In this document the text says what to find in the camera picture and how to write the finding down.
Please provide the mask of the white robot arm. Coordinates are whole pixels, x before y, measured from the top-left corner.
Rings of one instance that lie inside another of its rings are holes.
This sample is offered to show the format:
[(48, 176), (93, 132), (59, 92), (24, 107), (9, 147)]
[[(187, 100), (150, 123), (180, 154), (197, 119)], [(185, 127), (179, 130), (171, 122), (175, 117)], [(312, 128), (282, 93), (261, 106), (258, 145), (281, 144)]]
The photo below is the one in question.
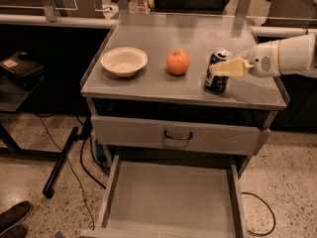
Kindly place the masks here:
[(256, 77), (285, 74), (317, 77), (315, 62), (316, 37), (308, 34), (258, 44), (209, 68), (215, 76), (240, 77), (249, 73)]

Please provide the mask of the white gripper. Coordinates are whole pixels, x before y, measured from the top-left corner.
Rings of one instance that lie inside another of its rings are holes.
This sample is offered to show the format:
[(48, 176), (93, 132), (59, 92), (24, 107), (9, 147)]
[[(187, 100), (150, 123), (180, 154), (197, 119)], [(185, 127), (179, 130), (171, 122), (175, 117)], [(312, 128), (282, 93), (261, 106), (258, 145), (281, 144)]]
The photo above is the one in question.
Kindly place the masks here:
[(249, 51), (233, 54), (232, 59), (210, 65), (215, 76), (240, 77), (247, 72), (256, 77), (279, 76), (279, 44), (272, 41), (258, 44)]

